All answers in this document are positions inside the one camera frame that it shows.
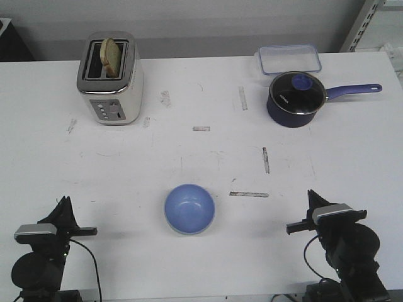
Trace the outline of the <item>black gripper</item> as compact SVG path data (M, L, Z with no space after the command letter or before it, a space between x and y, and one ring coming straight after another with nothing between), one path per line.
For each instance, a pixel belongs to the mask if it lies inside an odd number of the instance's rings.
M309 189L307 194L309 200L307 216L300 222L289 223L286 225L286 232L289 235L306 230L315 230L320 237L330 237L330 232L341 231L342 227L350 226L367 217L367 210L353 210L349 213L322 218L319 222L319 225L316 225L312 219L314 210L317 208L330 206L331 204L317 194L313 189Z
M70 251L72 237L87 237L97 234L97 227L79 227L72 209L69 196L63 196L54 210L47 216L47 222L57 228L56 238L47 243L30 244L34 252L39 252L54 261L65 261Z

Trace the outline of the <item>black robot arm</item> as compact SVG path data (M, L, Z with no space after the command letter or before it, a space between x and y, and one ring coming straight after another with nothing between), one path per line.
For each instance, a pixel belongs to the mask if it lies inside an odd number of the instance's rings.
M339 280L321 277L308 285L303 301L390 301L380 280L375 256L380 248L378 235L359 223L365 210L354 210L345 203L331 203L310 189L309 208L300 222L286 227L288 234L315 231L325 251L327 263Z
M21 289L23 301L82 301L77 289L60 289L70 243L81 247L74 237L95 236L98 230L80 227L75 219L71 199L64 196L45 218L34 224L21 225L14 233L19 244L27 244L31 252L21 256L11 270L13 284Z

